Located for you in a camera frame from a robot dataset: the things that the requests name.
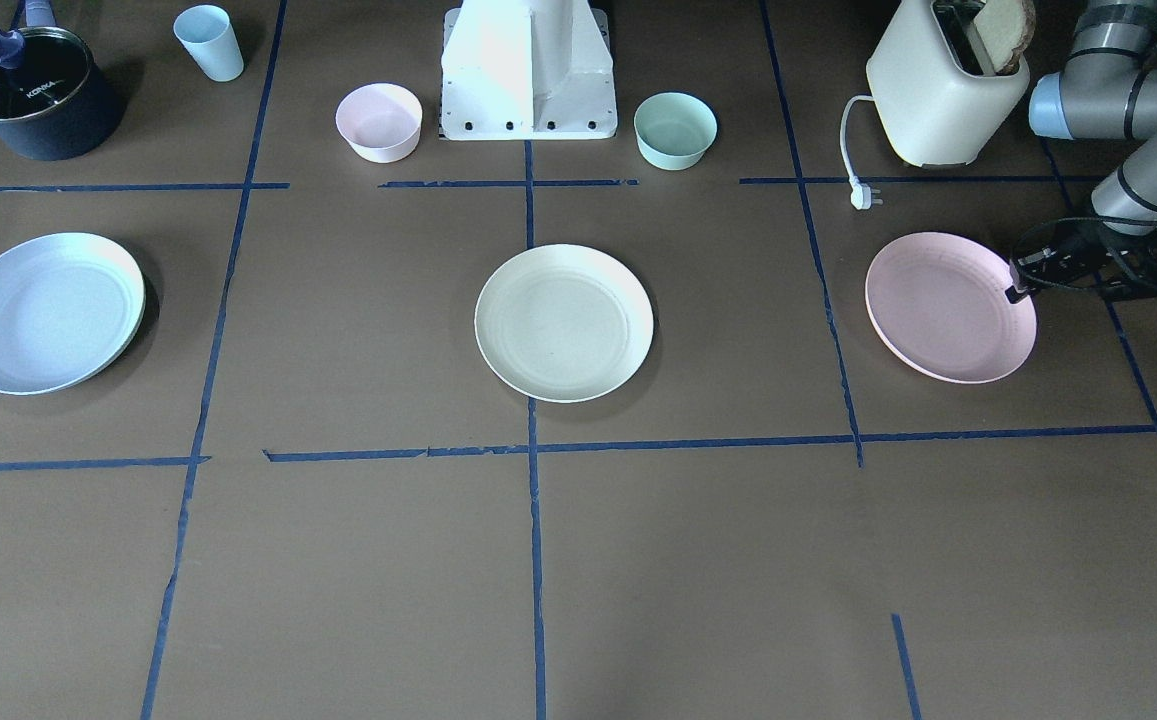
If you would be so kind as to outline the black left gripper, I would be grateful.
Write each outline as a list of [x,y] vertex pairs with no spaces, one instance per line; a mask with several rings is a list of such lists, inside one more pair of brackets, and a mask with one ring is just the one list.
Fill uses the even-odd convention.
[[1040,291],[1086,291],[1105,301],[1157,299],[1157,225],[1144,234],[1063,222],[1038,263],[1008,263],[1009,304]]

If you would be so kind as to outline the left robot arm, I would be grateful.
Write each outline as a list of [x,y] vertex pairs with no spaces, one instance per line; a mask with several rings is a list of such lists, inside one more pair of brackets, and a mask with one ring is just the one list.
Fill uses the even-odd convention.
[[1063,69],[1040,78],[1029,102],[1036,135],[1126,140],[1136,150],[1077,213],[1049,223],[1040,249],[1009,252],[1005,297],[1091,292],[1108,302],[1157,297],[1157,1],[1090,1]]

